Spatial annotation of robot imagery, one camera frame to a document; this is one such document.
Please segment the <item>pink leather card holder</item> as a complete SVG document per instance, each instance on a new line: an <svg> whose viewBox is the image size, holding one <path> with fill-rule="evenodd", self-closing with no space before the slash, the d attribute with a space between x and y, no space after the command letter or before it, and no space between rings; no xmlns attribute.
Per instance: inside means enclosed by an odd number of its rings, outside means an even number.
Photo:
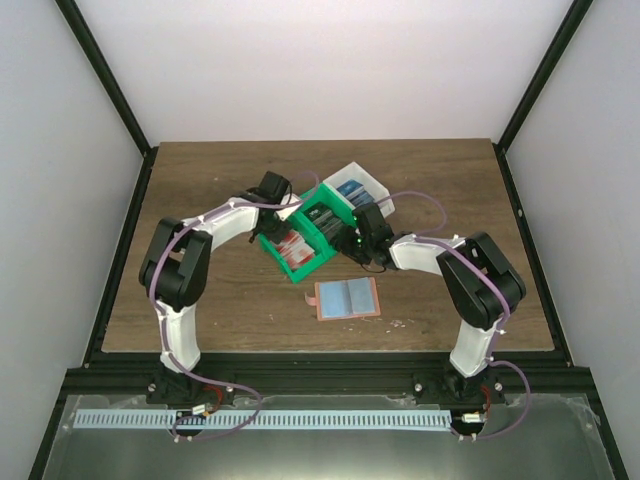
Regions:
<svg viewBox="0 0 640 480"><path fill-rule="evenodd" d="M305 302L316 310L319 321L377 317L381 307L373 277L316 282Z"/></svg>

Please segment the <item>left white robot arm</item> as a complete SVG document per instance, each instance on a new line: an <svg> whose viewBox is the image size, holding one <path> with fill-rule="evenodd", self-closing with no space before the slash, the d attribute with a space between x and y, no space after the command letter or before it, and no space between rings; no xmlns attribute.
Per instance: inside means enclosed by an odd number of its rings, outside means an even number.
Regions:
<svg viewBox="0 0 640 480"><path fill-rule="evenodd" d="M261 401L251 387L206 378L194 369L201 360L197 344L196 303L204 293L212 253L244 233L280 232L278 213L304 202L291 193L291 181L268 171L258 186L200 215L165 217L156 226L139 270L139 283L157 316L161 353L153 382L156 395L173 402L196 402L205 387L243 391Z"/></svg>

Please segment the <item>red white card stack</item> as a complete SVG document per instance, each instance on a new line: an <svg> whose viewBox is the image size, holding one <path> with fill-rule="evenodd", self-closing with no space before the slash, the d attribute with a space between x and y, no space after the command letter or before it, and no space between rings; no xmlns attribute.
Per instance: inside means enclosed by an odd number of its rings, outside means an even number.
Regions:
<svg viewBox="0 0 640 480"><path fill-rule="evenodd" d="M290 230L283 241L273 246L292 271L300 269L316 256L314 248L295 230Z"/></svg>

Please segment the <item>black card stack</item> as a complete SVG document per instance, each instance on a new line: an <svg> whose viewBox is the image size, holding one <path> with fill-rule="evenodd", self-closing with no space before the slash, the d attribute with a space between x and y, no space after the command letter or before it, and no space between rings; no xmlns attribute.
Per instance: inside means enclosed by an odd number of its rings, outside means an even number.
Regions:
<svg viewBox="0 0 640 480"><path fill-rule="evenodd" d="M344 226L342 219L322 202L312 205L304 215L328 241L338 235Z"/></svg>

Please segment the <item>blue card stack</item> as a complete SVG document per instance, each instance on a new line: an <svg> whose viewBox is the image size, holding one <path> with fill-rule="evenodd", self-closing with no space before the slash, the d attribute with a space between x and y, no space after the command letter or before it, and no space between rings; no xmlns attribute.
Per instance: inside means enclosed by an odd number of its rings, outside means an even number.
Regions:
<svg viewBox="0 0 640 480"><path fill-rule="evenodd" d="M364 185L353 179L341 184L337 191L352 205L353 209L375 202L374 197L365 189Z"/></svg>

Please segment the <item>left green bin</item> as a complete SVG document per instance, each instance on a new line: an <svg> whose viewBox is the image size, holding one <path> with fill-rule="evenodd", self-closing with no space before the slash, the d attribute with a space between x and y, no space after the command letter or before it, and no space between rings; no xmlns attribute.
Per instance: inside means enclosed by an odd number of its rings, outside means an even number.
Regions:
<svg viewBox="0 0 640 480"><path fill-rule="evenodd" d="M324 235L308 220L296 217L280 243L260 234L262 249L273 257L292 283L300 283L337 255Z"/></svg>

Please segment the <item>green bin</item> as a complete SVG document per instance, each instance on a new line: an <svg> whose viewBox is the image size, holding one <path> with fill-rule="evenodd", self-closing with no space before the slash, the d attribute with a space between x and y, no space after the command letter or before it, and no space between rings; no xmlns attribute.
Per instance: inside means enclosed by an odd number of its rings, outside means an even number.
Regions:
<svg viewBox="0 0 640 480"><path fill-rule="evenodd" d="M354 227L352 209L326 184L320 184L314 194L310 191L302 199L310 198L291 218L292 225L317 253L336 254L338 237L344 227Z"/></svg>
<svg viewBox="0 0 640 480"><path fill-rule="evenodd" d="M296 217L280 243L260 234L262 249L273 257L292 283L300 283L337 255L324 235L308 220Z"/></svg>

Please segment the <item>middle green bin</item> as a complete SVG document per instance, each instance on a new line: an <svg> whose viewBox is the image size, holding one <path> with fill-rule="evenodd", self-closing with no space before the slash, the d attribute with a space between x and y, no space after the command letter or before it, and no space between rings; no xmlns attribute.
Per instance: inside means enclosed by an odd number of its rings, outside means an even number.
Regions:
<svg viewBox="0 0 640 480"><path fill-rule="evenodd" d="M338 237L344 227L354 227L352 209L326 184L320 184L314 194L310 191L302 199L310 198L291 218L292 225L317 253L336 254Z"/></svg>

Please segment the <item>white bin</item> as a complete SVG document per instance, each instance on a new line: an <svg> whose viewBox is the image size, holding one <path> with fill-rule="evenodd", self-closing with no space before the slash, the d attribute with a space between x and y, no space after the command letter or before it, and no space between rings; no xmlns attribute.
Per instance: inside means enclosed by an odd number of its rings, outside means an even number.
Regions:
<svg viewBox="0 0 640 480"><path fill-rule="evenodd" d="M357 162L351 162L335 173L329 175L323 180L323 183L326 184L341 201L353 210L352 205L337 191L337 188L341 184L351 179L364 185L365 189L374 197L375 203L378 204L381 213L385 218L395 212L395 205L390 199L389 190Z"/></svg>

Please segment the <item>black aluminium front rail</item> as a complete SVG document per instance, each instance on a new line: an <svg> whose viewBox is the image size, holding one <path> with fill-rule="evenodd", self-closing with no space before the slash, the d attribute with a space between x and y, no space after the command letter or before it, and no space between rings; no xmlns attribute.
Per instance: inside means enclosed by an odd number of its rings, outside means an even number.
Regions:
<svg viewBox="0 0 640 480"><path fill-rule="evenodd" d="M101 354L85 367L70 369L61 392L145 394L157 403L187 404L205 395L208 379L219 382L224 398L248 386L271 395L417 395L426 402L456 402L457 394L478 395L482 385L499 382L509 393L526 387L535 393L595 390L585 367L556 352L507 353L499 366L465 380L444 353L320 353L205 355L192 375L175 373L148 354Z"/></svg>

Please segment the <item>left black frame post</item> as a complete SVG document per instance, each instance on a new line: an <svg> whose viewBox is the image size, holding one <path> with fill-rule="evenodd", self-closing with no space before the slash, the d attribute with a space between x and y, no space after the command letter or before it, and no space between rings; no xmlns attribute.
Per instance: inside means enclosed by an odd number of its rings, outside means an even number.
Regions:
<svg viewBox="0 0 640 480"><path fill-rule="evenodd" d="M55 4L69 26L136 148L143 157L149 156L153 148L146 138L77 2L73 0L55 0Z"/></svg>

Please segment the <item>black frame post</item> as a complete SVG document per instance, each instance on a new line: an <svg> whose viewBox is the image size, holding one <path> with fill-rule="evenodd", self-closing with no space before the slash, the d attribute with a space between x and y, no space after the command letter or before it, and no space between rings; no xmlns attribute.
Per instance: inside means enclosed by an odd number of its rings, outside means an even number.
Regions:
<svg viewBox="0 0 640 480"><path fill-rule="evenodd" d="M77 2L73 0L55 0L55 4L69 26L136 148L143 157L149 156L153 148L146 138Z"/></svg>
<svg viewBox="0 0 640 480"><path fill-rule="evenodd" d="M493 143L497 157L505 156L513 144L593 3L593 0L571 2L503 133L499 140Z"/></svg>

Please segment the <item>right black frame post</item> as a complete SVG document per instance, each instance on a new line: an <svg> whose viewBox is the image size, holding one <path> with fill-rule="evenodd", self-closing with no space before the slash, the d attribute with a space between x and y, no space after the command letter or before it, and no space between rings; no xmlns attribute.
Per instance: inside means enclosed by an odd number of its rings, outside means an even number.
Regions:
<svg viewBox="0 0 640 480"><path fill-rule="evenodd" d="M505 156L513 144L593 3L593 0L571 2L503 133L499 140L493 143L497 157Z"/></svg>

